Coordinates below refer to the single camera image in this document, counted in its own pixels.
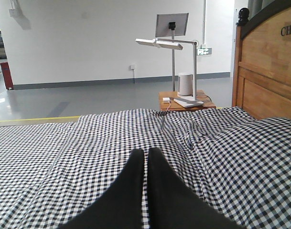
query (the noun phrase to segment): concrete floor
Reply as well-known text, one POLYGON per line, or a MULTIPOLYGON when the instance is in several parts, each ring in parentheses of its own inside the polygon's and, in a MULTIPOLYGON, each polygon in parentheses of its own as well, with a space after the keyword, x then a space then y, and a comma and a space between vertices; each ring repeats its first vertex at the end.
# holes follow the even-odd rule
MULTIPOLYGON (((0 74, 0 120, 77 116, 119 110, 159 110, 158 92, 172 82, 7 91, 0 74)), ((198 80, 217 107, 231 106, 232 78, 198 80)))

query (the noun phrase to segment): bed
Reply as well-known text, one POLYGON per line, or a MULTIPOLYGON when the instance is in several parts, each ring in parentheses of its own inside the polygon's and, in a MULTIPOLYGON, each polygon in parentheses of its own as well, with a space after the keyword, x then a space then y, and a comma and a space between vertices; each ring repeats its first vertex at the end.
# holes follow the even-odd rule
MULTIPOLYGON (((291 0, 281 2, 237 28, 233 107, 0 127, 0 228, 59 227, 102 196, 132 149, 146 158, 151 147, 237 224, 291 228, 291 35, 281 34, 291 0)), ((144 166, 140 221, 150 228, 144 166)))

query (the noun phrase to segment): black and white gingham blanket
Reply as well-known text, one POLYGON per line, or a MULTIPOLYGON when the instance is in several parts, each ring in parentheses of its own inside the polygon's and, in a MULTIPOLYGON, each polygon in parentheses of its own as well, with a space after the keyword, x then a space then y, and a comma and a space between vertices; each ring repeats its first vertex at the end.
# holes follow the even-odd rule
MULTIPOLYGON (((291 120, 239 108, 131 110, 76 123, 0 127, 0 228, 57 228, 111 185, 134 148, 247 228, 291 228, 291 120)), ((142 221, 149 228, 146 176, 142 221)))

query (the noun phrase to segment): wooden nightstand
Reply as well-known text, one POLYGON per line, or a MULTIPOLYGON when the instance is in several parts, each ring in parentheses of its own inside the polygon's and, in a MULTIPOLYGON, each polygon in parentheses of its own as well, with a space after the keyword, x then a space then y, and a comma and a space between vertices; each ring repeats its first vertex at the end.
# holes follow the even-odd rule
MULTIPOLYGON (((165 98, 165 97, 178 98, 178 95, 177 95, 177 92, 159 92, 158 97, 159 97, 160 110, 166 111, 169 104, 164 104, 162 101, 162 98, 165 98)), ((179 105, 178 103, 174 102, 173 100, 171 100, 171 107, 169 108, 169 111, 197 111, 197 110, 208 109, 208 108, 216 108, 216 105, 203 92, 203 90, 197 90, 197 99, 203 101, 204 105, 185 108, 179 105)))

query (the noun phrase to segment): wooden headboard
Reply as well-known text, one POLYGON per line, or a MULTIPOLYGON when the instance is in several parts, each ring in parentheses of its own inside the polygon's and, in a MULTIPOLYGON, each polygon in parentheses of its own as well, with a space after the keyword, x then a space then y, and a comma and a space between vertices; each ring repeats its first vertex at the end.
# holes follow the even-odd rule
POLYGON ((275 0, 237 24, 232 106, 257 119, 291 119, 291 0, 275 0))

